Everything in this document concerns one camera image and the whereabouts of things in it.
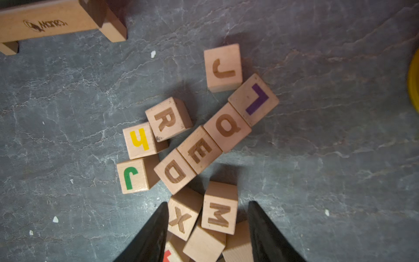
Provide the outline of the wooden block letter R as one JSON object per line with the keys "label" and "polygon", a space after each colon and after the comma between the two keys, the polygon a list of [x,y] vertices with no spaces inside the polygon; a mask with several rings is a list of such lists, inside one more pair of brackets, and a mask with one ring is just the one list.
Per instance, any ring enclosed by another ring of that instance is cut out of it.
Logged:
{"label": "wooden block letter R", "polygon": [[193,127],[185,103],[170,97],[145,111],[157,142],[177,136]]}

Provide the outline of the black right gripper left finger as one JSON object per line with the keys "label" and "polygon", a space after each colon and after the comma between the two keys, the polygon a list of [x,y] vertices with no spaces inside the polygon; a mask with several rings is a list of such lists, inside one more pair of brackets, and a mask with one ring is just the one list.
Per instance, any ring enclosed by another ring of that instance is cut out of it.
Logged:
{"label": "black right gripper left finger", "polygon": [[168,203],[162,202],[115,262],[162,262],[168,233]]}

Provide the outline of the wooden block letter E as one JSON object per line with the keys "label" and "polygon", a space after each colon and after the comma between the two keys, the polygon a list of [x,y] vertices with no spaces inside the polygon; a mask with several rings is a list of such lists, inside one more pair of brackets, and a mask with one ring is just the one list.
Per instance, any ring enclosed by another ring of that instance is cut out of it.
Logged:
{"label": "wooden block letter E", "polygon": [[203,126],[199,126],[177,149],[197,174],[202,173],[222,154],[220,147]]}

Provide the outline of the wooden block letter D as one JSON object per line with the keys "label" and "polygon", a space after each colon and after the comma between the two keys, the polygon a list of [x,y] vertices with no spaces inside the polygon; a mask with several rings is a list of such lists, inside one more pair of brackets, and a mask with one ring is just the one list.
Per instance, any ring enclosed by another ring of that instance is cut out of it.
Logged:
{"label": "wooden block letter D", "polygon": [[197,175],[176,148],[160,161],[154,171],[172,195],[185,187]]}

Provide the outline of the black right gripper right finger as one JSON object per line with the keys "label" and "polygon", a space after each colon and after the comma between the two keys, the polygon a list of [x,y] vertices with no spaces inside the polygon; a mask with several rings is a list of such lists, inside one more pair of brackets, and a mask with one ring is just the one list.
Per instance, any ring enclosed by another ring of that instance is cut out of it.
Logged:
{"label": "black right gripper right finger", "polygon": [[248,221],[255,262],[305,262],[256,201],[249,202]]}

